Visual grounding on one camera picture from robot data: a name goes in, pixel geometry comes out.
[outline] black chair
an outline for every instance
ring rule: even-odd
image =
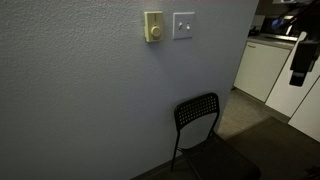
[[[192,148],[179,148],[180,130],[199,117],[211,113],[216,113],[216,117],[207,139]],[[173,170],[176,152],[179,150],[198,179],[259,179],[261,176],[259,168],[214,132],[219,113],[219,99],[215,93],[196,97],[175,108],[174,118],[178,134],[171,171]]]

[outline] light switch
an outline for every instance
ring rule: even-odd
[[[173,13],[173,39],[192,38],[194,12]]]
[[[144,34],[147,42],[163,40],[162,11],[144,12]]]

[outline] chair backrest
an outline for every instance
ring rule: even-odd
[[[219,98],[215,93],[204,94],[202,96],[181,103],[174,110],[174,118],[176,121],[177,131],[178,133],[180,133],[180,130],[183,127],[201,116],[211,113],[217,113],[217,116],[209,132],[210,135],[219,118],[219,112]]]

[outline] chair seat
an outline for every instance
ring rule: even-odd
[[[215,133],[207,141],[180,150],[202,180],[251,180],[261,176],[257,166]]]

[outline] floor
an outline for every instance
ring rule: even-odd
[[[305,169],[320,165],[320,143],[274,118],[269,118],[233,136],[227,142],[260,168],[261,180],[301,179],[307,175]],[[188,164],[181,160],[175,164],[173,172],[170,172],[168,165],[140,179],[194,180],[196,178]]]
[[[270,118],[262,109],[262,102],[238,89],[232,90],[222,116],[218,134],[227,139]]]

